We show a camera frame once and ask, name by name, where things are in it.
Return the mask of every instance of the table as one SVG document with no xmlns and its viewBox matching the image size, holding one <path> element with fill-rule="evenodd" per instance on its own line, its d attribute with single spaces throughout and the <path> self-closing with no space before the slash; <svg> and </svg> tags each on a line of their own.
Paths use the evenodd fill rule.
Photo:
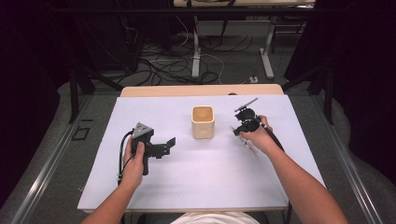
<svg viewBox="0 0 396 224">
<path fill-rule="evenodd" d="M 187 7 L 187 0 L 174 0 L 175 7 Z M 226 7 L 229 1 L 224 2 L 204 2 L 191 0 L 192 7 Z M 308 6 L 314 5 L 315 0 L 235 0 L 233 7 L 286 7 L 286 6 Z M 198 21 L 195 18 L 196 30 L 194 31 L 194 56 L 192 63 L 192 76 L 199 76 L 199 64 L 201 49 L 199 47 L 198 36 L 221 35 L 223 21 Z M 271 17 L 269 21 L 228 21 L 224 35 L 252 35 L 264 36 L 264 48 L 260 49 L 262 64 L 265 75 L 273 79 L 274 73 L 268 58 L 272 38 L 276 27 L 276 17 Z"/>
<path fill-rule="evenodd" d="M 125 88 L 98 149 L 78 209 L 94 210 L 117 187 L 120 140 L 138 121 L 154 129 L 151 143 L 176 137 L 170 155 L 148 161 L 149 173 L 126 212 L 285 210 L 288 198 L 268 158 L 248 151 L 231 131 L 234 110 L 265 111 L 286 153 L 323 183 L 289 97 L 278 85 L 172 86 Z M 215 136 L 191 136 L 193 105 L 215 109 Z"/>
</svg>

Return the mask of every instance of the yellow cup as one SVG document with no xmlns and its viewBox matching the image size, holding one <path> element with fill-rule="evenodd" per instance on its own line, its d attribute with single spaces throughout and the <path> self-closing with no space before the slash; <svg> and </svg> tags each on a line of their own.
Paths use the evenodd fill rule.
<svg viewBox="0 0 396 224">
<path fill-rule="evenodd" d="M 210 105 L 197 105 L 191 112 L 192 136 L 212 138 L 215 132 L 215 113 Z"/>
</svg>

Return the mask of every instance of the person's left hand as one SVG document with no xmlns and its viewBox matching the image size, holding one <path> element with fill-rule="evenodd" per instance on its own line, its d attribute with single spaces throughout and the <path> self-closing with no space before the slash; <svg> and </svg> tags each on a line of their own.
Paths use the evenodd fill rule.
<svg viewBox="0 0 396 224">
<path fill-rule="evenodd" d="M 137 151 L 133 158 L 132 141 L 133 139 L 130 137 L 125 147 L 123 164 L 126 163 L 126 165 L 123 169 L 121 184 L 135 190 L 142 183 L 143 179 L 143 154 L 145 154 L 145 145 L 142 142 L 137 144 Z"/>
</svg>

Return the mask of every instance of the person's right arm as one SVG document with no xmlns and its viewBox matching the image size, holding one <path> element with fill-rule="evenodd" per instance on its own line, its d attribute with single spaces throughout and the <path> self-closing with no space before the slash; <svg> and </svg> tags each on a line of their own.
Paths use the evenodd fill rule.
<svg viewBox="0 0 396 224">
<path fill-rule="evenodd" d="M 269 127 L 266 117 L 260 118 Z M 263 127 L 253 133 L 240 134 L 268 156 L 294 211 L 303 223 L 347 223 L 330 192 L 280 149 Z"/>
</svg>

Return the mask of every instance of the person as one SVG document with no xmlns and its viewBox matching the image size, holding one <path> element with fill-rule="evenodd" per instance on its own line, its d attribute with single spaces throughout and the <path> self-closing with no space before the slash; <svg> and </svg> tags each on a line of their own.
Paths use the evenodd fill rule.
<svg viewBox="0 0 396 224">
<path fill-rule="evenodd" d="M 267 117 L 259 116 L 259 118 L 272 130 Z M 297 217 L 303 223 L 347 223 L 347 218 L 330 192 L 284 153 L 263 127 L 251 133 L 241 132 L 240 135 L 251 141 L 269 158 Z M 131 148 L 131 144 L 132 138 L 128 140 L 126 148 Z M 82 223 L 120 222 L 128 202 L 142 182 L 144 151 L 144 144 L 141 142 L 138 143 L 134 158 L 130 150 L 125 150 L 123 161 L 126 165 L 120 185 Z M 201 223 L 216 223 L 208 221 L 214 220 L 210 219 L 210 216 L 223 220 L 222 223 L 233 223 L 235 220 L 238 221 L 235 223 L 259 223 L 245 213 L 187 213 L 177 217 L 174 223 L 189 223 L 191 220 L 194 220 L 194 223 L 199 223 L 200 220 Z"/>
</svg>

